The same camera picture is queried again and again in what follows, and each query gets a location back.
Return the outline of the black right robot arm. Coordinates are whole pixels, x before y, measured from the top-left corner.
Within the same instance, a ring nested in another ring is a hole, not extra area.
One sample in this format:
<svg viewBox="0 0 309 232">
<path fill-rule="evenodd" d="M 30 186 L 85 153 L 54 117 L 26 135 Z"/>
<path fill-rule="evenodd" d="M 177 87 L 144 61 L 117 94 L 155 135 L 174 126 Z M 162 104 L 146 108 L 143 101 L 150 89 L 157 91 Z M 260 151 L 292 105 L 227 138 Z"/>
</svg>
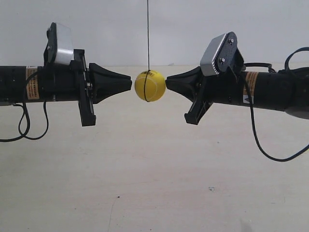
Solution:
<svg viewBox="0 0 309 232">
<path fill-rule="evenodd" d="M 214 103 L 281 111 L 301 119 L 309 117 L 307 67 L 278 72 L 227 69 L 214 76 L 204 76 L 197 67 L 167 77 L 166 86 L 193 103 L 185 114 L 189 124 L 197 125 Z"/>
</svg>

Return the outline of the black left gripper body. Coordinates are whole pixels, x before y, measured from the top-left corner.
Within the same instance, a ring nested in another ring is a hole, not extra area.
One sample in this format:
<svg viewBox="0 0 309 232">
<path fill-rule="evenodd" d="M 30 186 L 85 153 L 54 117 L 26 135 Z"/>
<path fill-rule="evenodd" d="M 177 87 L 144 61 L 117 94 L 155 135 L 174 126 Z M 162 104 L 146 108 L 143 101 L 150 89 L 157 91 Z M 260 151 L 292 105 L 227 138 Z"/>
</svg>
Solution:
<svg viewBox="0 0 309 232">
<path fill-rule="evenodd" d="M 38 75 L 40 100 L 47 102 L 78 102 L 83 127 L 94 126 L 96 116 L 89 75 L 87 73 L 85 51 L 75 49 L 69 65 L 47 64 Z"/>
</svg>

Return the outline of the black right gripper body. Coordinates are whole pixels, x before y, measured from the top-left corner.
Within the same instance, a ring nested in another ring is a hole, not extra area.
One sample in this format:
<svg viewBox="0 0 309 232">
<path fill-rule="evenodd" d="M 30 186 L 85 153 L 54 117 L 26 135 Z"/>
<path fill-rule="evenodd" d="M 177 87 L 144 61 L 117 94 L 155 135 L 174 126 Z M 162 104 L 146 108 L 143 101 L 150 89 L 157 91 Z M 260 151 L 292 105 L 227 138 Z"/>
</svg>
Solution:
<svg viewBox="0 0 309 232">
<path fill-rule="evenodd" d="M 227 71 L 213 76 L 204 76 L 201 69 L 194 81 L 194 100 L 189 111 L 184 114 L 188 124 L 198 125 L 202 117 L 214 103 L 241 106 L 243 101 L 243 72 L 230 67 Z"/>
</svg>

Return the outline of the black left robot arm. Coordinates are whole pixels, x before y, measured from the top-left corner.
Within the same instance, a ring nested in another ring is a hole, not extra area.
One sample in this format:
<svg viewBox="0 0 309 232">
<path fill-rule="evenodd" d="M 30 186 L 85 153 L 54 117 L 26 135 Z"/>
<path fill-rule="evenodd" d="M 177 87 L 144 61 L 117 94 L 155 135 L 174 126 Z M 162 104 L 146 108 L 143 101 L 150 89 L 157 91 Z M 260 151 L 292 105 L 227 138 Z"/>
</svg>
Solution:
<svg viewBox="0 0 309 232">
<path fill-rule="evenodd" d="M 82 126 L 94 126 L 94 104 L 131 90 L 128 75 L 86 63 L 84 50 L 75 49 L 68 65 L 1 66 L 0 103 L 77 101 Z"/>
</svg>

